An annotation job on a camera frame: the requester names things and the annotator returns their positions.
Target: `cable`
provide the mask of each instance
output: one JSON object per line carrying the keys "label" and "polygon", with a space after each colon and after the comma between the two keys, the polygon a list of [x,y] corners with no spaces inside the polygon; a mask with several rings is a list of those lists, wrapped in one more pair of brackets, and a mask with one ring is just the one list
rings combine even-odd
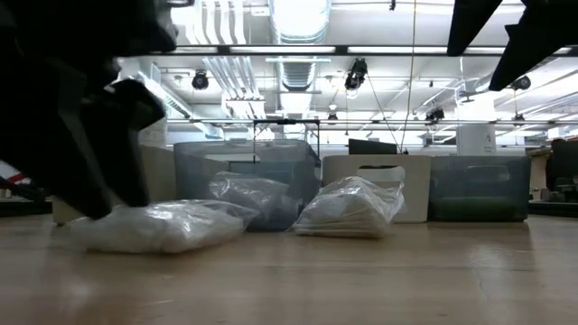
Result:
{"label": "cable", "polygon": [[516,108],[516,116],[517,116],[517,97],[516,97],[516,90],[514,89],[514,107]]}
{"label": "cable", "polygon": [[416,21],[416,17],[417,17],[417,0],[414,0],[414,32],[412,35],[412,60],[411,60],[411,65],[409,68],[409,90],[407,93],[407,114],[406,114],[406,121],[404,122],[404,132],[402,133],[401,136],[401,145],[399,148],[399,152],[401,153],[403,151],[403,146],[404,146],[404,141],[406,139],[406,129],[407,129],[407,120],[409,119],[409,114],[410,114],[410,105],[411,105],[411,100],[412,100],[412,83],[414,81],[414,60],[415,60],[415,21]]}
{"label": "cable", "polygon": [[373,82],[371,82],[371,77],[369,76],[369,71],[366,73],[366,75],[368,76],[368,81],[369,81],[369,85],[371,86],[371,91],[373,92],[373,96],[376,98],[376,102],[378,103],[379,111],[381,112],[381,115],[383,116],[383,120],[386,121],[387,129],[389,130],[389,133],[391,133],[391,136],[394,138],[394,142],[396,143],[396,147],[399,149],[399,152],[401,153],[402,152],[401,146],[397,143],[396,135],[394,135],[394,131],[389,126],[389,122],[387,121],[386,114],[383,112],[383,108],[381,107],[381,103],[379,103],[378,94],[376,93],[376,90],[373,88]]}
{"label": "cable", "polygon": [[350,136],[350,101],[347,98],[347,89],[345,89],[345,135]]}

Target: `computer monitor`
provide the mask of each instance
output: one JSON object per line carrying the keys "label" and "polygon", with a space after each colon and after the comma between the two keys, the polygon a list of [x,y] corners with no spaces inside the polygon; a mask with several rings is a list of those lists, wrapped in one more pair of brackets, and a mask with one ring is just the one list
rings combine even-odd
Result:
{"label": "computer monitor", "polygon": [[395,144],[350,139],[350,154],[397,154]]}

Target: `metal frame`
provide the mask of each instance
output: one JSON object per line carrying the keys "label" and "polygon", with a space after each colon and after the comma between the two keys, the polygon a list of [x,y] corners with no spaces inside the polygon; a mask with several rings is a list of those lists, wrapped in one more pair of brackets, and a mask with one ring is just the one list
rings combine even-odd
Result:
{"label": "metal frame", "polygon": [[[250,125],[254,123],[269,123],[269,124],[279,124],[281,121],[289,121],[300,124],[315,124],[315,125],[337,125],[337,124],[347,124],[347,125],[385,125],[386,120],[293,120],[293,119],[263,119],[263,120],[251,120],[251,119],[190,119],[181,120],[183,122],[179,123],[210,123],[210,124],[225,124],[225,125]],[[388,119],[387,123],[390,125],[549,125],[549,126],[562,126],[562,125],[578,125],[578,120],[572,121],[474,121],[474,120],[440,120],[440,121],[424,121],[424,120],[394,120]]]}
{"label": "metal frame", "polygon": [[307,127],[308,124],[315,124],[317,125],[317,156],[319,157],[321,154],[321,123],[319,120],[302,120],[302,119],[290,119],[290,118],[282,118],[282,119],[259,119],[259,120],[248,120],[253,123],[253,163],[256,163],[256,126],[260,124],[267,124],[265,128],[268,128],[271,124],[277,125],[296,125],[296,124],[303,124]]}
{"label": "metal frame", "polygon": [[[470,46],[463,57],[501,57],[503,46]],[[173,52],[154,56],[360,56],[360,57],[447,57],[445,46],[435,45],[278,45],[278,44],[212,44],[179,45]],[[578,49],[562,48],[552,57],[578,57]]]}

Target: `ventilation duct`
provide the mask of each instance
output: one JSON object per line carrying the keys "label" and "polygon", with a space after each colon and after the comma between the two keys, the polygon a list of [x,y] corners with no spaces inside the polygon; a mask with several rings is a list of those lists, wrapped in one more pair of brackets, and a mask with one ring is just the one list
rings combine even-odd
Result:
{"label": "ventilation duct", "polygon": [[[324,42],[331,0],[269,0],[269,8],[275,43],[299,45]],[[307,90],[315,80],[316,70],[315,62],[278,63],[279,81],[288,91]]]}

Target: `clear plastic bag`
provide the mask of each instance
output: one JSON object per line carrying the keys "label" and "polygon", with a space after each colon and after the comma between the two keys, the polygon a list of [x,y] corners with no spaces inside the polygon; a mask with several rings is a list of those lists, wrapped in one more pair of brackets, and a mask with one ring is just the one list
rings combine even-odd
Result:
{"label": "clear plastic bag", "polygon": [[176,200],[144,208],[116,206],[100,220],[70,223],[72,238],[88,250],[119,253],[180,253],[238,237],[259,214],[213,200]]}
{"label": "clear plastic bag", "polygon": [[403,183],[380,188],[352,176],[322,188],[301,213],[293,230],[299,235],[381,238],[395,214],[405,210]]}
{"label": "clear plastic bag", "polygon": [[286,195],[289,185],[266,178],[218,172],[209,183],[209,198],[256,209],[248,230],[287,230],[299,217],[300,200]]}

